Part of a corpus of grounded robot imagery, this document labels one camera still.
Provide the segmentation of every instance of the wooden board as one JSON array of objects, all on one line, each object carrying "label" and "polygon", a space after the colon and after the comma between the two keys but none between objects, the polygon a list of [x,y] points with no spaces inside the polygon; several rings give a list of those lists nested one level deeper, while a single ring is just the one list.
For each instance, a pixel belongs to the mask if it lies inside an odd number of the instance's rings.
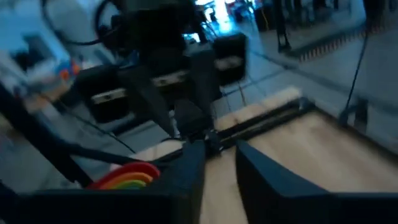
[{"label": "wooden board", "polygon": [[[261,103],[227,114],[216,121],[216,127],[226,129],[298,97],[298,90],[288,88]],[[398,190],[398,164],[317,112],[256,136],[249,144],[332,192]],[[180,147],[177,141],[163,142],[135,157],[153,160]],[[206,163],[200,223],[247,223],[236,183],[234,153],[235,149],[226,150]]]}]

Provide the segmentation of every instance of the table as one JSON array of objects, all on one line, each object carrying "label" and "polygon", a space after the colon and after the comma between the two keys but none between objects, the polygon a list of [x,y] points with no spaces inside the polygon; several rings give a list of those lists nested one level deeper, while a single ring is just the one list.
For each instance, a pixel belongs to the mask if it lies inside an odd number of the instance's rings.
[{"label": "table", "polygon": [[[217,119],[216,128],[229,128],[300,96],[300,91],[294,87],[285,89],[260,103]],[[395,160],[318,112],[256,136],[249,144],[331,192],[395,192],[398,189],[398,163]],[[134,157],[153,160],[180,147],[177,141],[163,142]],[[235,148],[226,150],[206,163],[202,224],[248,222],[236,183],[234,153]]]}]

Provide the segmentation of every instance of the floor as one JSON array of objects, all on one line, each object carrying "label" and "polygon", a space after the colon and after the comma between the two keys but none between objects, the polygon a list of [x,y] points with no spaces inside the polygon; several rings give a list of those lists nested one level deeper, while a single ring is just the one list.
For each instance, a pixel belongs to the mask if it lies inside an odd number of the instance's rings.
[{"label": "floor", "polygon": [[[239,92],[238,84],[224,87],[227,96],[214,102],[217,117],[242,108],[245,102],[255,103],[291,85],[301,88],[332,114],[337,115],[344,108],[363,40],[354,40],[322,58],[299,64],[277,54],[274,33],[259,34],[250,22],[240,29],[249,37],[247,77],[239,83],[243,94]],[[369,38],[354,89],[354,96],[366,97],[371,104],[367,134],[395,152],[398,152],[397,37],[398,30],[391,29]],[[291,66],[286,68],[281,62]],[[89,117],[84,108],[75,110]],[[67,141],[115,154],[131,154],[113,139],[98,136],[94,130],[73,118],[56,119],[52,126]],[[137,151],[166,137],[166,133],[152,122],[120,136]],[[24,141],[14,144],[0,155],[0,179],[6,185],[18,192],[77,187],[66,181],[30,144]],[[94,179],[104,175],[109,167],[108,164],[87,159],[76,158],[76,161]]]}]

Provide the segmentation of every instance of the metal bar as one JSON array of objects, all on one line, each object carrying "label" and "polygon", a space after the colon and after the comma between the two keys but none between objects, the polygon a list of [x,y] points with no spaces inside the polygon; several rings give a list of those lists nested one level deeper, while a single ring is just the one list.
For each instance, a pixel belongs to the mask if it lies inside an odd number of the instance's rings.
[{"label": "metal bar", "polygon": [[[293,113],[288,114],[288,115],[284,115],[280,118],[278,118],[278,117],[275,118],[275,116],[280,116],[281,113],[285,113],[288,110],[294,109],[295,107],[297,107],[297,111],[294,111]],[[288,102],[279,108],[269,111],[266,114],[260,114],[259,116],[256,116],[250,120],[247,120],[247,121],[239,124],[238,128],[233,127],[231,129],[226,129],[224,131],[220,131],[217,133],[217,135],[220,138],[220,133],[221,133],[221,135],[223,136],[222,139],[226,139],[221,143],[223,145],[223,150],[229,149],[230,147],[234,146],[234,143],[237,139],[248,140],[258,134],[263,134],[267,131],[272,130],[273,128],[278,127],[281,124],[289,122],[294,118],[297,118],[305,113],[308,113],[309,111],[311,111],[312,108],[314,108],[314,105],[311,102],[309,102],[306,98],[297,99],[297,100]],[[254,126],[260,122],[265,122],[267,119],[275,119],[275,120],[272,120],[260,127],[254,128],[252,130],[247,130],[247,132],[244,132],[237,136],[233,136],[234,134],[237,134],[240,131],[245,131],[246,129],[248,129],[251,126]],[[179,149],[174,152],[171,152],[170,154],[167,154],[158,159],[155,159],[152,162],[153,163],[167,163],[167,162],[173,161],[174,159],[178,159],[181,155],[182,155],[182,149]]]},{"label": "metal bar", "polygon": [[339,0],[334,0],[333,1],[333,7],[335,8],[335,10],[338,10],[339,9],[339,2],[338,2]]},{"label": "metal bar", "polygon": [[273,0],[272,4],[274,5],[274,17],[278,38],[278,52],[290,50],[291,46],[286,35],[286,24],[282,10],[282,0]]}]

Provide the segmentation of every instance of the wire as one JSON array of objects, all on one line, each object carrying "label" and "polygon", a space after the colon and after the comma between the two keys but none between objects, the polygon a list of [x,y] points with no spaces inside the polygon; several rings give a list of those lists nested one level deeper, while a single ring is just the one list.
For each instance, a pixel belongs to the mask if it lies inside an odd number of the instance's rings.
[{"label": "wire", "polygon": [[[38,94],[41,98],[45,99],[46,101],[48,101],[50,104],[52,104],[52,100],[50,99],[49,96],[45,95],[44,93],[41,93],[35,89],[32,89],[26,82],[25,80],[23,80],[20,76],[18,76],[17,74],[15,74],[13,71],[11,71],[10,69],[1,67],[2,69],[6,69],[6,71],[11,74],[12,76],[16,77],[18,80],[20,80],[20,83],[27,88],[27,90],[29,92],[32,93],[36,93]],[[79,120],[82,123],[85,123],[93,128],[95,128],[96,130],[98,130],[99,132],[108,135],[109,137],[113,138],[115,141],[117,141],[118,143],[122,144],[124,147],[126,147],[128,150],[130,150],[132,153],[136,154],[137,152],[134,151],[131,147],[129,147],[126,143],[122,142],[122,140],[120,140],[119,138],[117,138],[116,136],[112,135],[111,133],[102,130],[100,127],[98,127],[97,125],[89,122],[88,120],[80,117],[79,115],[75,114],[67,105],[65,105],[64,103],[61,102],[61,106],[64,107],[65,111],[67,114],[69,114],[70,116],[76,118],[77,120]]]},{"label": "wire", "polygon": [[110,30],[105,35],[100,34],[99,30],[100,30],[100,19],[101,19],[102,12],[104,11],[104,9],[108,3],[113,3],[112,0],[103,0],[96,10],[95,19],[94,19],[94,29],[95,29],[96,34],[98,35],[98,39],[92,40],[89,42],[77,42],[77,41],[69,40],[64,35],[57,32],[55,26],[52,24],[50,16],[47,12],[47,3],[49,0],[40,0],[40,1],[41,1],[42,15],[43,15],[44,22],[50,27],[51,30],[53,30],[54,34],[64,43],[79,45],[79,46],[90,46],[90,45],[100,44],[100,43],[104,42],[105,39],[109,38],[109,36],[115,34],[119,30],[119,27],[116,27],[116,28]]},{"label": "wire", "polygon": [[368,30],[369,29],[368,29],[368,25],[367,25],[366,33],[365,33],[365,40],[363,42],[361,54],[359,55],[359,60],[358,60],[357,66],[356,66],[355,75],[354,75],[354,78],[353,78],[353,83],[351,84],[351,89],[349,90],[349,95],[348,95],[348,99],[347,99],[347,102],[346,102],[346,107],[345,107],[346,110],[348,109],[349,103],[350,103],[350,101],[351,101],[351,99],[353,97],[354,88],[355,88],[355,85],[356,85],[356,80],[357,80],[357,77],[358,77],[359,69],[361,68],[361,64],[362,64],[362,60],[363,60],[363,57],[364,57],[364,54],[365,54],[366,46],[368,45],[368,39],[369,39],[369,31]]},{"label": "wire", "polygon": [[262,14],[262,16],[263,16],[263,18],[264,18],[264,20],[266,22],[267,30],[269,30],[268,20],[267,20],[266,15],[264,14],[264,6],[261,7],[261,14]]}]

